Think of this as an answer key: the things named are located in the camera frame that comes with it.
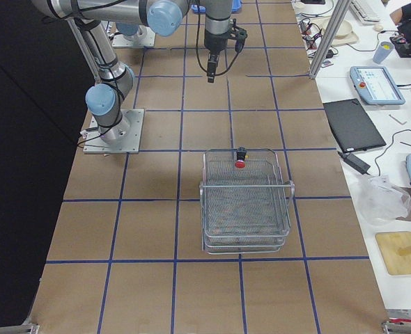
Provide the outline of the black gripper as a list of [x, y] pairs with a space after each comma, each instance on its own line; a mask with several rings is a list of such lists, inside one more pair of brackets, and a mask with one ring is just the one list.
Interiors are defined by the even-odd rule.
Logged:
[[204, 46], [209, 51], [206, 69], [208, 83], [215, 82], [219, 55], [226, 48], [227, 40], [227, 33], [216, 35], [209, 31], [205, 32]]

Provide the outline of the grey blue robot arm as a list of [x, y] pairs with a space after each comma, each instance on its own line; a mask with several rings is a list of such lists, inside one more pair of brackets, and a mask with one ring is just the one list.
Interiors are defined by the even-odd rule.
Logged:
[[152, 47], [156, 36], [173, 35], [193, 6], [205, 11], [205, 48], [208, 62], [203, 71], [208, 82], [219, 76], [219, 56], [229, 40], [236, 51], [246, 33], [231, 19], [231, 1], [34, 1], [52, 22], [69, 24], [95, 83], [85, 94], [93, 125], [82, 132], [79, 146], [86, 153], [138, 152], [144, 111], [124, 109], [125, 98], [137, 82], [133, 70], [122, 62], [115, 40], [126, 47]]

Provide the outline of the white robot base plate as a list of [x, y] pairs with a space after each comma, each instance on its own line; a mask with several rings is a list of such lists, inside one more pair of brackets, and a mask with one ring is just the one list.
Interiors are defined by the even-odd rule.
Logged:
[[100, 136], [95, 117], [91, 117], [90, 127], [94, 130], [86, 134], [83, 152], [85, 154], [122, 154], [139, 152], [141, 130], [144, 122], [143, 109], [122, 109], [121, 121]]

